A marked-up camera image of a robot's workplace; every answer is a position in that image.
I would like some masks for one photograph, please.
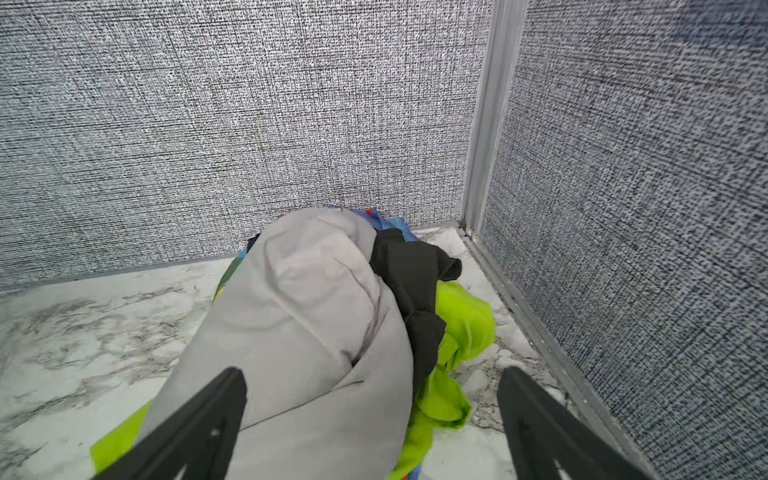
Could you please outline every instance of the blue fabric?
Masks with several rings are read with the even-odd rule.
[[[419,480],[419,473],[422,472],[422,466],[419,465],[418,467],[413,469],[413,472],[410,472],[408,474],[408,480]]]
[[[411,229],[408,228],[408,224],[406,223],[406,221],[400,217],[388,219],[384,217],[382,214],[380,214],[379,212],[377,212],[375,208],[372,208],[367,211],[354,210],[354,209],[350,209],[350,210],[352,210],[356,214],[368,220],[368,223],[371,224],[371,227],[377,230],[386,230],[388,228],[396,228],[397,230],[400,230],[402,232],[402,237],[406,240],[406,242],[416,242],[418,240],[418,238],[416,238],[416,235],[411,233]]]

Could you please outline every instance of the gray textured wall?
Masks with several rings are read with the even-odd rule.
[[[457,220],[491,0],[0,2],[0,286]]]
[[[768,7],[531,0],[480,237],[665,478],[768,478]]]

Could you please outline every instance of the marble floor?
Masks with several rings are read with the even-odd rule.
[[[455,228],[415,234],[462,259],[458,282],[488,301],[496,342],[455,374],[471,424],[438,432],[423,480],[510,479],[496,403],[519,366],[574,411]],[[85,480],[88,449],[152,399],[205,317],[230,259],[121,273],[0,294],[0,480]]]

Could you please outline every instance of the lime green fabric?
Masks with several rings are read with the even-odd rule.
[[[139,436],[141,425],[144,423],[147,412],[149,412],[150,405],[152,405],[151,400],[92,445],[91,460],[94,463],[96,473],[115,463],[118,458],[131,449]]]
[[[475,358],[496,338],[491,306],[456,282],[438,282],[435,312],[445,321],[437,366],[419,387],[406,440],[388,480],[400,480],[424,460],[432,447],[435,428],[460,429],[464,426],[472,407],[462,387],[449,372],[461,362]]]

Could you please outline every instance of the pile of clothes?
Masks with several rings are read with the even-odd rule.
[[[282,216],[227,269],[133,418],[139,438],[236,366],[248,393],[228,478],[418,477],[433,429],[461,428],[471,413],[449,373],[495,338],[491,307],[452,281],[461,271],[375,210]],[[114,461],[109,438],[91,450],[99,469]]]

